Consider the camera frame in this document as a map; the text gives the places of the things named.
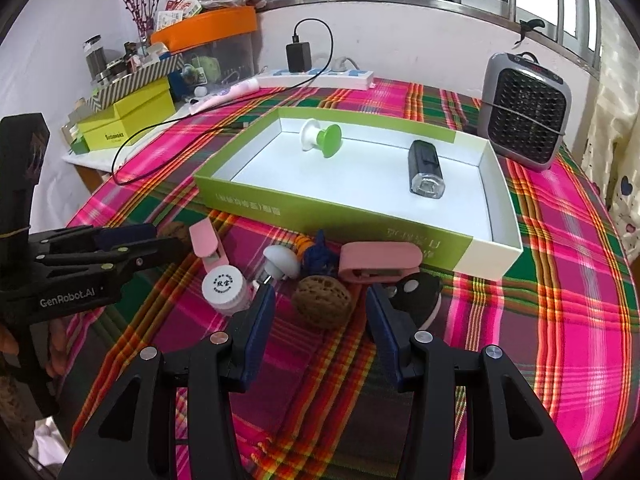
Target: plaid tablecloth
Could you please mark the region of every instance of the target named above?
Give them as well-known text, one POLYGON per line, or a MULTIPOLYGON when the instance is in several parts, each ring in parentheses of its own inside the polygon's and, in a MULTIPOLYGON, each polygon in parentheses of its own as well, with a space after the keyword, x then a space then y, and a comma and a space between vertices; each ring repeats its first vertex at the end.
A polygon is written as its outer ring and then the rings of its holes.
MULTIPOLYGON (((260 97, 181 121, 126 165, 121 178, 141 174, 175 153, 155 177, 119 188, 105 183, 72 224, 117 226, 205 216, 220 231, 231 263, 246 276, 262 265, 262 250, 290 244, 294 233, 198 202, 190 177, 229 139, 207 134, 214 124, 251 121, 275 106, 338 108, 427 121, 460 129, 474 123, 479 103, 453 92, 377 80, 367 92, 308 89, 260 97)), ((586 479, 618 448, 636 416, 639 395, 638 304, 618 237, 591 184, 561 150, 549 171, 514 162, 502 167, 520 224, 524 254, 498 283, 440 272, 443 307, 431 331, 459 348, 499 344, 550 412, 586 479)), ((200 293, 204 270, 193 255, 180 266, 140 273, 116 305, 74 317, 70 363, 59 386, 63 434, 73 440, 113 381, 141 348, 184 348, 224 326, 200 293)), ((278 286, 276 320, 264 363, 248 394, 232 408, 245 466, 258 480, 375 479, 395 476, 407 429, 410 396, 395 394, 364 335, 364 290, 343 330, 309 329, 289 303, 292 284, 278 286)), ((453 477, 462 478, 465 399, 458 396, 453 477)), ((186 431, 179 393, 178 437, 186 431)), ((181 480, 188 454, 178 446, 181 480)))

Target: white mushroom-shaped object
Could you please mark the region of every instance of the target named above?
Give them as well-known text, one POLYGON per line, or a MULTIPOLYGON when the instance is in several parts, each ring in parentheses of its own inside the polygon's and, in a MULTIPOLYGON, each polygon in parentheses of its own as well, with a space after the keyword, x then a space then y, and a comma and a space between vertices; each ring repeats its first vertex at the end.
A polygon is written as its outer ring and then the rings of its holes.
POLYGON ((295 280, 300 275, 300 262, 296 253, 282 245, 272 245, 262 252, 267 262, 265 272, 274 280, 295 280))

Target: orange lid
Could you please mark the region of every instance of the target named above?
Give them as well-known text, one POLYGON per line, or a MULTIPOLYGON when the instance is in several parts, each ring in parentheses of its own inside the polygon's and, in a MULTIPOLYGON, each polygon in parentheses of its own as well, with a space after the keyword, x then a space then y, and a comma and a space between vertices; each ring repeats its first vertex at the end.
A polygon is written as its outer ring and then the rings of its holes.
POLYGON ((255 8, 229 7, 210 10, 151 35, 151 43, 164 43, 172 54, 258 30, 255 8))

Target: heater grille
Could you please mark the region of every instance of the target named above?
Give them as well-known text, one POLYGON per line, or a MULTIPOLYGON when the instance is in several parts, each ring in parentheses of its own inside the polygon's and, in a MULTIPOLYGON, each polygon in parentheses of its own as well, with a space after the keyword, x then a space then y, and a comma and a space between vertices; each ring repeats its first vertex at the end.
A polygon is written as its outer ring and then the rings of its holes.
MULTIPOLYGON (((567 108, 564 94, 519 70, 500 72, 494 103, 562 131, 567 108)), ((494 144, 539 164, 551 160, 558 143, 558 134, 498 107, 492 107, 487 133, 494 144)))

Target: curtain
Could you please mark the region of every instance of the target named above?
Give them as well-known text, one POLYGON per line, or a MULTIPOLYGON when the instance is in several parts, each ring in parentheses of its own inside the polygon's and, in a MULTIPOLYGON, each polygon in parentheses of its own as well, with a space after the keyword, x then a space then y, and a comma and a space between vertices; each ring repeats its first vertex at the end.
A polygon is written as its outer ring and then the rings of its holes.
POLYGON ((600 1, 600 87, 582 168, 633 261, 640 254, 640 50, 611 3, 600 1))

